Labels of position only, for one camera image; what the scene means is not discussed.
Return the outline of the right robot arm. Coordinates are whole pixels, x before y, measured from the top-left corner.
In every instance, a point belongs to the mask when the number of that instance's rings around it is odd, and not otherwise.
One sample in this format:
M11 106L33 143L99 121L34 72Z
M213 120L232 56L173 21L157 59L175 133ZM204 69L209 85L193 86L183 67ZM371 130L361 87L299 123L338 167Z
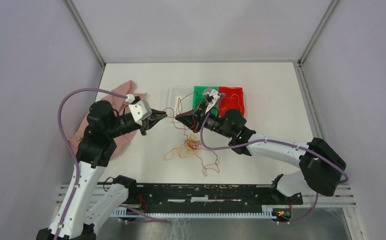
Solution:
M345 161L321 138L314 137L310 142L268 138L246 127L246 119L234 108L218 116L200 106L175 116L175 120L194 133L208 129L230 138L226 148L239 155L268 157L297 167L298 171L280 174L273 181L269 196L276 204L309 190L331 197L337 186L348 180Z

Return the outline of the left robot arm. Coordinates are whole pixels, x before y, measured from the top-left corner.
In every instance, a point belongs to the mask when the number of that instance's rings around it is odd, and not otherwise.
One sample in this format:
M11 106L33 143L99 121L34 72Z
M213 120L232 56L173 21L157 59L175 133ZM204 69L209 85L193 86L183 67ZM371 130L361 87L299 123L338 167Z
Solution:
M120 115L110 102L100 100L90 106L88 126L78 145L71 190L65 195L58 215L48 228L39 230L38 240L95 240L105 221L123 202L138 197L136 180L117 176L109 192L88 208L95 187L116 150L115 139L128 133L146 131L167 117L165 111L150 108L135 98L129 113Z

